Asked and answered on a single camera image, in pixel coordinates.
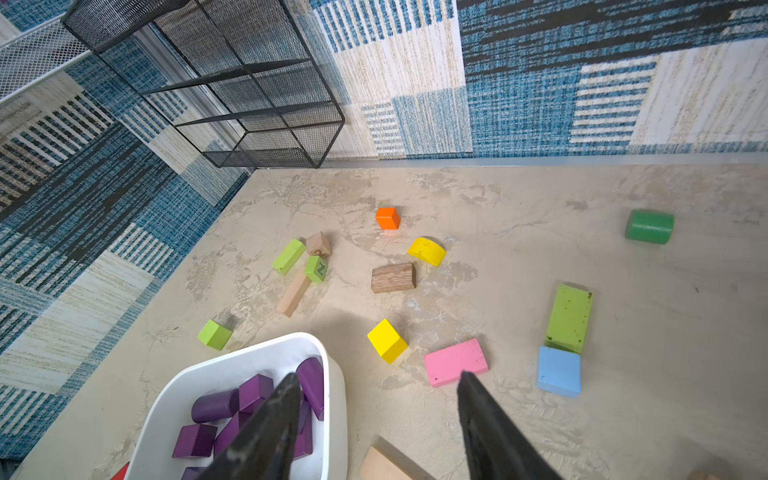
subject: light green cube block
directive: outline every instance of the light green cube block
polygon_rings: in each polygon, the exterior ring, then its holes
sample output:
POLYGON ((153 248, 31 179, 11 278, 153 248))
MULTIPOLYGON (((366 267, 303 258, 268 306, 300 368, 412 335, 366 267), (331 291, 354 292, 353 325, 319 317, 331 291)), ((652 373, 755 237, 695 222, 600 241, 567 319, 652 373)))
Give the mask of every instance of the light green cube block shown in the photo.
POLYGON ((326 279, 326 272, 328 271, 328 264, 322 258, 317 255, 310 257, 310 260, 306 263, 306 269, 304 273, 314 283, 320 283, 326 279))
POLYGON ((592 294, 568 285, 558 287, 549 316, 546 346, 578 353, 584 349, 592 294))
POLYGON ((225 329, 213 320, 203 327, 203 331, 197 336, 202 343, 205 343, 212 349, 221 350, 227 344, 227 340, 232 336, 232 330, 225 329))
POLYGON ((294 238, 288 243, 288 247, 283 250, 280 256, 277 257, 277 260, 272 263, 272 267, 274 267, 280 275, 285 275, 305 251, 306 245, 294 238))

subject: purple block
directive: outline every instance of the purple block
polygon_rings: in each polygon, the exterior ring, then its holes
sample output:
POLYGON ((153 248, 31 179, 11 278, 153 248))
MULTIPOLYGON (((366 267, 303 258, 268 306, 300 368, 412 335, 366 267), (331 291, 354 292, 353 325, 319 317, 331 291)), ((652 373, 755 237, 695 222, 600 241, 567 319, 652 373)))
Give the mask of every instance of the purple block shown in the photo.
POLYGON ((195 480, 203 473, 205 467, 186 467, 184 473, 181 476, 181 480, 195 480))
POLYGON ((174 448, 174 458, 196 458, 210 456, 214 446, 216 427, 196 423, 181 427, 174 448))
POLYGON ((293 459, 312 455, 312 416, 307 415, 304 420, 302 432, 296 437, 296 444, 293 447, 293 459))
POLYGON ((296 369, 299 376, 301 389, 310 401, 310 406, 315 412, 315 416, 321 422, 323 421, 323 410, 325 409, 325 399, 323 397, 323 365, 320 361, 311 356, 304 360, 296 369))
POLYGON ((237 433, 243 428, 243 425, 245 425, 249 418, 250 413, 238 412, 224 426, 214 442, 214 458, 230 446, 230 443, 237 437, 237 433))
POLYGON ((306 396, 302 394, 301 403, 299 404, 299 433, 304 431, 306 417, 308 416, 310 416, 310 402, 306 399, 306 396))
POLYGON ((270 377, 261 374, 254 376, 240 386, 240 411, 255 412, 272 395, 274 389, 270 377))
POLYGON ((192 405, 192 421, 195 423, 215 422, 232 417, 240 407, 237 389, 201 396, 192 405))

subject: white bin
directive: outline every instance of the white bin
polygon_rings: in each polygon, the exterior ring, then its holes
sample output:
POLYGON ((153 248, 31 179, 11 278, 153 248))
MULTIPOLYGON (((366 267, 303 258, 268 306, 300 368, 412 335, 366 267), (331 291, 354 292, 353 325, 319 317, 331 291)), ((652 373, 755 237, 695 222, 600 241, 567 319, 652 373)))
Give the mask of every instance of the white bin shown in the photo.
MULTIPOLYGON (((275 387, 310 356, 323 363, 325 421, 312 416, 313 452, 291 465, 291 480, 346 478, 346 391, 339 365, 323 344, 309 333, 291 333, 259 345, 198 363, 176 375, 160 392, 139 435, 126 480, 174 480, 186 467, 209 465, 213 458, 171 458, 179 429, 192 425, 194 401, 208 393, 238 387, 261 373, 272 377, 275 387)), ((214 423, 219 430, 229 419, 214 423)))

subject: blue block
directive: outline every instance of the blue block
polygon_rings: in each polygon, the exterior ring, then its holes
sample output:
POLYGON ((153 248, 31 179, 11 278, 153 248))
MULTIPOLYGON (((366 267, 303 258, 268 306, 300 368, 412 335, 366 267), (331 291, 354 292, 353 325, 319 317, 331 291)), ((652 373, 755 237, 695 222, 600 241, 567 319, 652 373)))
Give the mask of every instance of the blue block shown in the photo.
POLYGON ((581 356, 542 346, 538 350, 536 386, 562 396, 578 395, 581 393, 581 356))

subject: concrete floor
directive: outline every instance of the concrete floor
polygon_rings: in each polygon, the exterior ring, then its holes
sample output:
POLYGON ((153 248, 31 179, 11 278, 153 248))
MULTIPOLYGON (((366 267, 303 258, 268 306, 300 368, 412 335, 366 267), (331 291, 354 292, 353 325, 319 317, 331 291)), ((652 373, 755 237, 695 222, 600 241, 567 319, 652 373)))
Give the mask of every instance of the concrete floor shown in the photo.
POLYGON ((237 324, 225 352, 297 330, 325 343, 346 378, 349 478, 372 443, 414 478, 468 478, 455 387, 429 386, 422 357, 472 337, 480 380, 564 478, 766 478, 767 211, 768 168, 749 165, 258 171, 18 480, 110 478, 166 382, 219 355, 195 338, 211 317, 237 324), (380 206, 400 230, 375 225, 380 206), (668 245, 623 238, 635 207, 676 214, 668 245), (270 264, 318 230, 328 278, 287 319, 274 307, 292 275, 270 264), (372 293, 371 269, 410 261, 418 236, 443 264, 414 260, 417 290, 372 293), (560 282, 594 292, 576 399, 535 386, 560 282), (366 338, 383 317, 411 345, 394 366, 366 338))

